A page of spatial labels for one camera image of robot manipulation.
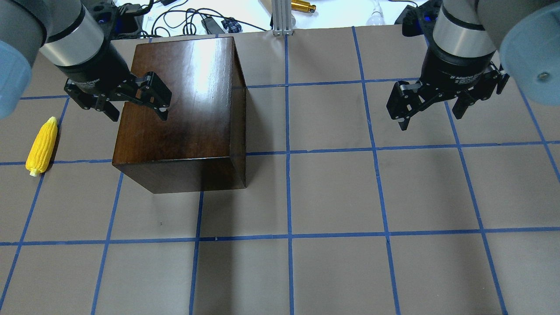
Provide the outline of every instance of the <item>black ring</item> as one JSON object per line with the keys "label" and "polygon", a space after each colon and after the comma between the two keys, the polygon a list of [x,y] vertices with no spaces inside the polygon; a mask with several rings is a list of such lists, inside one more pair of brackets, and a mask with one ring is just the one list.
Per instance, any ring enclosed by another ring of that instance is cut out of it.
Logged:
{"label": "black ring", "polygon": [[12,2],[37,20],[39,26],[43,30],[43,42],[41,43],[41,46],[43,46],[46,41],[48,30],[51,27],[50,12],[45,2],[37,0],[12,0]]}
{"label": "black ring", "polygon": [[447,19],[451,21],[451,23],[461,26],[463,29],[485,31],[484,26],[482,26],[482,24],[472,24],[459,20],[458,18],[454,17],[451,13],[449,13],[449,11],[445,8],[445,6],[441,6],[441,12],[444,13],[445,17],[447,17]]}
{"label": "black ring", "polygon": [[52,43],[54,41],[63,39],[66,36],[70,35],[70,33],[72,33],[76,28],[78,28],[80,24],[82,24],[83,18],[85,16],[86,16],[86,8],[82,5],[82,9],[80,10],[80,15],[78,15],[78,17],[72,22],[72,24],[70,24],[69,27],[65,28],[59,33],[49,36],[49,38],[46,39],[46,42]]}

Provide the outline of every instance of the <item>tiled surface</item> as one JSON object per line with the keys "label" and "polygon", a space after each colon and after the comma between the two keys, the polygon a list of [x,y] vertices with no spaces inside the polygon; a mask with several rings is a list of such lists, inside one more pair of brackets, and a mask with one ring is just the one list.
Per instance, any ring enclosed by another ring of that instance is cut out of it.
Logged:
{"label": "tiled surface", "polygon": [[510,314],[555,314],[560,309],[560,233],[488,235]]}
{"label": "tiled surface", "polygon": [[[560,108],[511,81],[459,121],[435,104],[401,132],[386,100],[419,75],[423,38],[234,37],[250,85],[236,191],[156,196],[119,174],[118,124],[64,110],[64,77],[38,57],[34,98],[0,121],[1,315],[556,313]],[[130,64],[145,42],[114,45]],[[55,163],[32,178],[51,116]]]}
{"label": "tiled surface", "polygon": [[467,230],[478,227],[457,149],[378,153],[391,230]]}
{"label": "tiled surface", "polygon": [[403,314],[500,314],[480,235],[393,237]]}
{"label": "tiled surface", "polygon": [[383,238],[295,239],[296,313],[394,314],[384,251]]}
{"label": "tiled surface", "polygon": [[193,243],[112,244],[96,314],[187,314]]}
{"label": "tiled surface", "polygon": [[103,245],[22,248],[2,315],[88,314]]}
{"label": "tiled surface", "polygon": [[288,314],[286,240],[203,242],[194,314]]}
{"label": "tiled surface", "polygon": [[560,225],[560,185],[542,146],[463,150],[486,228]]}

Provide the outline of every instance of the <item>dark blue object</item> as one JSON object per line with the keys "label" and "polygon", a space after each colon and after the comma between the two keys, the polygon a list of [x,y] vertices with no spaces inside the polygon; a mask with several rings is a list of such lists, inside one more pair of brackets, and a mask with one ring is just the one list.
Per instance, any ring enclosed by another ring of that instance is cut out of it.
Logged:
{"label": "dark blue object", "polygon": [[241,24],[235,20],[222,20],[222,26],[228,33],[241,33]]}

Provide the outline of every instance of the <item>yellow corn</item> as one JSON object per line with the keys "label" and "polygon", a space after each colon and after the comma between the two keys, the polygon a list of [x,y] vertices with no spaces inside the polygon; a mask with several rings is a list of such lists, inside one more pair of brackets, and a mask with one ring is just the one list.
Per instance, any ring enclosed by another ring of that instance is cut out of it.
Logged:
{"label": "yellow corn", "polygon": [[53,154],[54,142],[57,139],[57,119],[51,117],[41,127],[37,138],[33,142],[25,168],[30,172],[31,176],[37,176],[46,171],[49,166],[50,157]]}

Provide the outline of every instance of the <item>screw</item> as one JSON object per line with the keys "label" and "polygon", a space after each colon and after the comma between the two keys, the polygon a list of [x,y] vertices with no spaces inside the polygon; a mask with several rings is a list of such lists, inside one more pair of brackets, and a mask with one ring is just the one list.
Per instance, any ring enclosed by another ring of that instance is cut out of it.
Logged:
{"label": "screw", "polygon": [[548,73],[548,72],[543,72],[543,73],[539,74],[539,75],[537,76],[537,78],[538,78],[539,80],[541,80],[541,81],[545,81],[546,79],[548,79],[549,76],[550,76],[550,73]]}

